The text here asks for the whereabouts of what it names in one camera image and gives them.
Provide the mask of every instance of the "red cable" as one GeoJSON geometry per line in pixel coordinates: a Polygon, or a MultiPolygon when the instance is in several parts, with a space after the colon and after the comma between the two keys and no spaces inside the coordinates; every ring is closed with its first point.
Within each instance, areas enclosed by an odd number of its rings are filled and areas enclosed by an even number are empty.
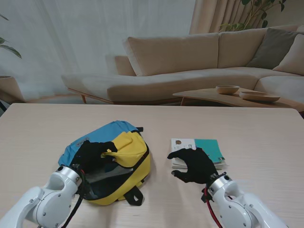
{"type": "Polygon", "coordinates": [[[208,197],[208,195],[207,195],[207,186],[205,187],[205,192],[204,192],[204,194],[205,194],[205,197],[206,197],[206,202],[207,202],[208,209],[209,209],[209,211],[210,211],[210,214],[211,214],[213,220],[215,221],[215,223],[217,224],[217,226],[218,226],[219,228],[223,228],[222,225],[220,224],[219,220],[218,220],[217,217],[215,216],[215,214],[214,214],[214,212],[213,212],[213,210],[212,210],[212,207],[211,207],[211,205],[210,205],[209,199],[207,198],[207,197],[208,197]]]}

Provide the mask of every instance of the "black glove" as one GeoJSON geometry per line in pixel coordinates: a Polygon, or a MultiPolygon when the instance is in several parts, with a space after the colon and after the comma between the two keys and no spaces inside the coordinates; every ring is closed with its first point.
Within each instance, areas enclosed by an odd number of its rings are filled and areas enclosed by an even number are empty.
{"type": "Polygon", "coordinates": [[[107,149],[110,149],[112,152],[117,152],[117,148],[113,142],[98,143],[86,140],[76,152],[71,165],[79,164],[79,168],[85,173],[100,168],[105,161],[108,162],[112,160],[109,156],[101,158],[101,154],[107,152],[107,149]]]}
{"type": "Polygon", "coordinates": [[[217,170],[211,159],[201,149],[181,149],[172,152],[168,155],[168,159],[180,158],[185,161],[188,171],[180,172],[178,170],[172,171],[172,174],[185,183],[195,182],[198,184],[205,184],[210,181],[212,174],[218,175],[217,170]]]}

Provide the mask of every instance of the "beige curtain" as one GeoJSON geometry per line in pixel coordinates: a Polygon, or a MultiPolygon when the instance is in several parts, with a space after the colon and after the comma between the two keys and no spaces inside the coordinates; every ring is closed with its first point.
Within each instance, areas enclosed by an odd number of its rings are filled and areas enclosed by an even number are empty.
{"type": "MultiPolygon", "coordinates": [[[[189,34],[219,32],[225,23],[244,23],[250,4],[244,6],[240,0],[196,0],[189,34]]],[[[253,28],[261,25],[256,17],[250,23],[253,28]]]]}

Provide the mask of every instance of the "stack of books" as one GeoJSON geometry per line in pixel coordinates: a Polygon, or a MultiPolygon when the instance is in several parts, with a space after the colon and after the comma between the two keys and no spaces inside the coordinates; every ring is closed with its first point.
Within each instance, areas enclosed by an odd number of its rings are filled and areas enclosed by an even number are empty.
{"type": "MultiPolygon", "coordinates": [[[[180,149],[196,149],[202,148],[209,156],[215,165],[215,168],[221,170],[226,166],[225,158],[219,150],[218,141],[216,139],[171,139],[171,151],[178,151],[180,149]]],[[[179,159],[172,159],[173,169],[186,169],[186,163],[179,159]]]]}

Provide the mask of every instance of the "coffee table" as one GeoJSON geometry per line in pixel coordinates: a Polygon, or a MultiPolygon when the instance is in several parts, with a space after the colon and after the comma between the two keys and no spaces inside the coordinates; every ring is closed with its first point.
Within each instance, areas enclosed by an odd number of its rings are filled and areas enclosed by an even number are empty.
{"type": "Polygon", "coordinates": [[[217,139],[226,171],[243,190],[289,227],[303,226],[304,120],[285,108],[13,104],[0,117],[0,217],[29,188],[47,182],[67,145],[122,119],[143,127],[151,151],[151,173],[141,187],[145,202],[97,206],[84,200],[68,227],[216,228],[200,200],[204,185],[171,175],[171,138],[217,139]]]}
{"type": "Polygon", "coordinates": [[[298,112],[304,112],[304,104],[280,98],[276,102],[265,103],[265,102],[252,102],[243,100],[239,97],[239,92],[253,92],[250,89],[240,88],[235,94],[224,95],[218,94],[215,88],[212,89],[199,89],[199,90],[190,90],[180,93],[173,94],[174,96],[182,97],[181,105],[185,105],[190,99],[199,99],[204,101],[212,101],[216,103],[221,103],[224,105],[229,105],[233,107],[258,107],[258,108],[293,108],[298,112]]]}

